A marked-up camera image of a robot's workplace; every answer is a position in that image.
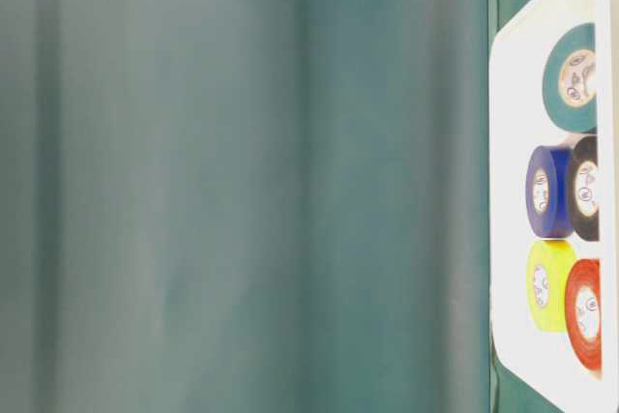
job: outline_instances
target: white tray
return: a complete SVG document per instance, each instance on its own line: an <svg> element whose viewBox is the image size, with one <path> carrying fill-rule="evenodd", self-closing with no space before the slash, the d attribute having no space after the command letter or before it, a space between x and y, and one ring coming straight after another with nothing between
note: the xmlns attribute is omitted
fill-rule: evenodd
<svg viewBox="0 0 619 413"><path fill-rule="evenodd" d="M578 258L601 263L601 375L583 367L565 333L542 333L526 295L526 262L539 240L529 225L524 183L538 145L558 145L569 134L548 118L542 98L545 62L574 26L594 22L598 81L600 242L567 241ZM531 0L496 36L489 66L490 318L499 360L566 412L616 412L619 407L617 337L617 198L619 155L619 0Z"/></svg>

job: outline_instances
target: teal fabric backdrop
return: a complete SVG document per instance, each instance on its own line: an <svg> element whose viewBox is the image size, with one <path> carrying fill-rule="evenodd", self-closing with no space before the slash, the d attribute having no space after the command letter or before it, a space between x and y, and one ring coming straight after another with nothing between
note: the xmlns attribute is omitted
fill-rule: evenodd
<svg viewBox="0 0 619 413"><path fill-rule="evenodd" d="M0 0L0 404L488 409L486 0Z"/></svg>

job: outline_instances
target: red tape roll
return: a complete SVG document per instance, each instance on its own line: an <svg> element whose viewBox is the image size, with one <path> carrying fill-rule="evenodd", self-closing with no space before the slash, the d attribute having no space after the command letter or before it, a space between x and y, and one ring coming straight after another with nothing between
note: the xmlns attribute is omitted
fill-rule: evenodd
<svg viewBox="0 0 619 413"><path fill-rule="evenodd" d="M602 367L600 261L578 260L565 288L565 320L576 357L590 370Z"/></svg>

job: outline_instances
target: electrical tape roll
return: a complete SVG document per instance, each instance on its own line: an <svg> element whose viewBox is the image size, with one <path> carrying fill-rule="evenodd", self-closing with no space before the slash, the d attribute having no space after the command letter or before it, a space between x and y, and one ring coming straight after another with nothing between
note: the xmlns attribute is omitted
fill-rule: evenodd
<svg viewBox="0 0 619 413"><path fill-rule="evenodd" d="M568 146L540 146L531 155L526 173L526 210L533 232L540 237L572 234L565 191L571 153Z"/></svg>
<svg viewBox="0 0 619 413"><path fill-rule="evenodd" d="M585 241L597 241L600 237L597 179L598 143L594 135L589 135L573 149L566 179L570 221Z"/></svg>
<svg viewBox="0 0 619 413"><path fill-rule="evenodd" d="M565 289L565 319L570 343L590 370L602 367L602 307L600 261L578 260Z"/></svg>
<svg viewBox="0 0 619 413"><path fill-rule="evenodd" d="M538 241L529 252L526 287L529 309L541 331L563 332L565 288L576 263L572 246L566 241Z"/></svg>
<svg viewBox="0 0 619 413"><path fill-rule="evenodd" d="M596 129L597 85L593 23L568 31L545 64L543 95L552 122L571 133Z"/></svg>

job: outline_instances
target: tape core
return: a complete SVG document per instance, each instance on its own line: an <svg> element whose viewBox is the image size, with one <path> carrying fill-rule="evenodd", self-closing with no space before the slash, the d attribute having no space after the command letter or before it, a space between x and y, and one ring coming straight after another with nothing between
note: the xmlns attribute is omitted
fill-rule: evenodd
<svg viewBox="0 0 619 413"><path fill-rule="evenodd" d="M550 185L548 175L543 168L539 168L533 176L533 206L538 215L543 214L548 208Z"/></svg>
<svg viewBox="0 0 619 413"><path fill-rule="evenodd" d="M596 53L582 48L571 53L559 73L559 95L572 108L587 105L598 90L596 82Z"/></svg>
<svg viewBox="0 0 619 413"><path fill-rule="evenodd" d="M580 334L593 341L600 332L600 305L595 292L588 285L580 287L576 293L575 316Z"/></svg>
<svg viewBox="0 0 619 413"><path fill-rule="evenodd" d="M574 195L578 211L587 218L598 213L599 205L596 196L598 166L590 160L580 164L574 181Z"/></svg>
<svg viewBox="0 0 619 413"><path fill-rule="evenodd" d="M550 290L548 289L548 272L542 265L537 265L533 270L533 291L535 292L535 303L543 309L548 305Z"/></svg>

